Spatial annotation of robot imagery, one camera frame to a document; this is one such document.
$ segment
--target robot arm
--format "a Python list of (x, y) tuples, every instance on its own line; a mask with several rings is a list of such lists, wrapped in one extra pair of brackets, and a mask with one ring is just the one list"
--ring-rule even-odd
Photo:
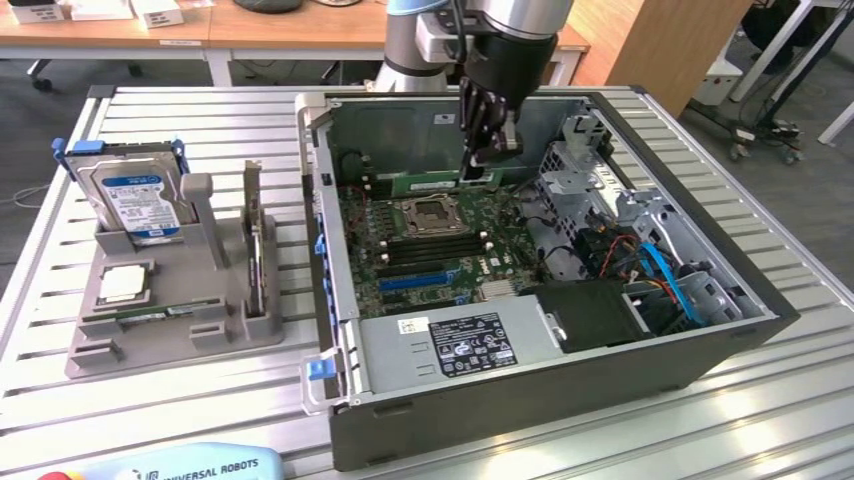
[(445, 77), (437, 67), (450, 61), (463, 65), (461, 173), (473, 180), (481, 178), (486, 164), (522, 152), (516, 129), (522, 102), (540, 86), (573, 1), (470, 0), (466, 7), (463, 3), (390, 1), (383, 70), (385, 78), (398, 81), (389, 88), (381, 72), (378, 86), (381, 90), (438, 90), (445, 88)]

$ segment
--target blue pcie slot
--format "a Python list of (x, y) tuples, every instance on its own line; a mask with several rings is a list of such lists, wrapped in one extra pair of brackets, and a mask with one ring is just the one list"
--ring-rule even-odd
[(447, 285), (454, 281), (457, 271), (451, 270), (430, 275), (410, 278), (393, 278), (379, 281), (379, 291), (403, 290), (405, 288), (429, 287), (431, 285)]

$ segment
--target blue hard drive label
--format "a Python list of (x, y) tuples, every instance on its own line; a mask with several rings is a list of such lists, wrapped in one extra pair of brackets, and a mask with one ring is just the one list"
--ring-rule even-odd
[(105, 193), (127, 232), (143, 238), (169, 237), (179, 231), (173, 202), (159, 175), (111, 177), (102, 180)]

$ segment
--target motherboard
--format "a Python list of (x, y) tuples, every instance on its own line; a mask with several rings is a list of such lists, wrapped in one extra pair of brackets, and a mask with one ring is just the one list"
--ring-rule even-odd
[(459, 187), (449, 175), (399, 177), (386, 194), (339, 187), (362, 318), (487, 301), (544, 282), (516, 187), (501, 179)]

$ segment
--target cpu socket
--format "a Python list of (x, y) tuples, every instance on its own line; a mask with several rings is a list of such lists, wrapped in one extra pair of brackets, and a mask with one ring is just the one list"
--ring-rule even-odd
[(435, 237), (469, 231), (459, 217), (457, 201), (447, 195), (405, 200), (401, 212), (406, 218), (407, 236)]

